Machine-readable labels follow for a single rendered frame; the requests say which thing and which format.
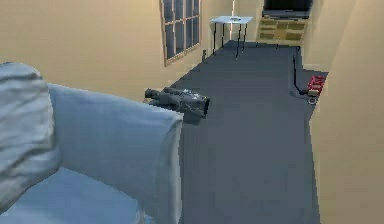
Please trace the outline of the wooden framed window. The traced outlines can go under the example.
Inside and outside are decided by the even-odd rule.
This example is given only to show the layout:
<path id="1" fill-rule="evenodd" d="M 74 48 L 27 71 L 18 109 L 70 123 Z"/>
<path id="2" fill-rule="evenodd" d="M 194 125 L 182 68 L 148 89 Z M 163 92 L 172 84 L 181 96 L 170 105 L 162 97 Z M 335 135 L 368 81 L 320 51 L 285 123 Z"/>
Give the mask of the wooden framed window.
<path id="1" fill-rule="evenodd" d="M 164 66 L 201 45 L 201 0 L 159 0 Z"/>

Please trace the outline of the pale blue sofa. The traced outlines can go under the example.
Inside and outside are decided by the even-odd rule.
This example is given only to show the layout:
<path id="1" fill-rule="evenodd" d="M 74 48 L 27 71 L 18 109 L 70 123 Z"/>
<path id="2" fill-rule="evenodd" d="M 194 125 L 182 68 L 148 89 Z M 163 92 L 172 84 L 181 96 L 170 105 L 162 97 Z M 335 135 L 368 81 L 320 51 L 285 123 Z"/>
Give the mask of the pale blue sofa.
<path id="1" fill-rule="evenodd" d="M 179 224 L 182 124 L 0 64 L 0 224 Z"/>

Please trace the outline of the white table with black legs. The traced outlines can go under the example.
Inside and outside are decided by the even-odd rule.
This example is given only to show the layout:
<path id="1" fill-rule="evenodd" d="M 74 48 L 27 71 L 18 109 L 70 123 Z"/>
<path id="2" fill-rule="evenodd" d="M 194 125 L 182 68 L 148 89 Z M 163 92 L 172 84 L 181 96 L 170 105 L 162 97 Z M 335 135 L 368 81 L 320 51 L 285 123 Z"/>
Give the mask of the white table with black legs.
<path id="1" fill-rule="evenodd" d="M 245 49 L 247 27 L 252 20 L 253 20 L 252 17 L 244 17 L 244 16 L 219 16 L 211 19 L 210 23 L 214 25 L 212 54 L 216 53 L 217 25 L 221 24 L 222 27 L 225 27 L 226 24 L 238 25 L 239 30 L 238 30 L 237 47 L 236 47 L 236 55 L 235 55 L 235 58 L 238 58 L 239 52 L 240 52 L 239 47 L 242 47 L 242 51 L 244 51 Z"/>

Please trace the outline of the light wooden television stand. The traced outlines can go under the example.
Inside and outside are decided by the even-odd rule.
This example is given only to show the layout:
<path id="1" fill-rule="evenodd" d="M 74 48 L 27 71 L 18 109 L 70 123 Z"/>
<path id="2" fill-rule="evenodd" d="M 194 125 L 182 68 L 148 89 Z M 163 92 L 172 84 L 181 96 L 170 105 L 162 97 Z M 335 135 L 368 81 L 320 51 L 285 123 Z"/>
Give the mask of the light wooden television stand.
<path id="1" fill-rule="evenodd" d="M 257 42 L 278 46 L 300 46 L 307 24 L 306 19 L 262 17 L 258 25 Z"/>

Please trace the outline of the red vacuum cleaner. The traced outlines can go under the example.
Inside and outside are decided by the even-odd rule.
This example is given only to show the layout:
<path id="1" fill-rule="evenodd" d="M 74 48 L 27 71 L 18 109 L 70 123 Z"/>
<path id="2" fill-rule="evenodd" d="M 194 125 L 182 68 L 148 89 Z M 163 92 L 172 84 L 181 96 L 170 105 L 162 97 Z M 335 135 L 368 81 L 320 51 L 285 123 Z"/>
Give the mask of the red vacuum cleaner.
<path id="1" fill-rule="evenodd" d="M 305 96 L 307 98 L 307 103 L 309 105 L 316 105 L 322 93 L 326 78 L 324 76 L 312 76 L 310 81 L 307 84 L 307 88 L 300 89 L 299 86 L 297 85 L 296 58 L 292 59 L 292 63 L 293 63 L 293 81 L 294 81 L 294 87 L 297 90 L 297 93 L 300 96 Z"/>

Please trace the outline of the black television set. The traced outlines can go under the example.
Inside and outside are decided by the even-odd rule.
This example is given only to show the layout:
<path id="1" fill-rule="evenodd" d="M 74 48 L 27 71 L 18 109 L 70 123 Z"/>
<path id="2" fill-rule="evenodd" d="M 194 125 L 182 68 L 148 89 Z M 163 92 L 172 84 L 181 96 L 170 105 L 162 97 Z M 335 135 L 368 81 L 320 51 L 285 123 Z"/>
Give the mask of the black television set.
<path id="1" fill-rule="evenodd" d="M 308 19 L 313 0 L 264 0 L 263 16 Z"/>

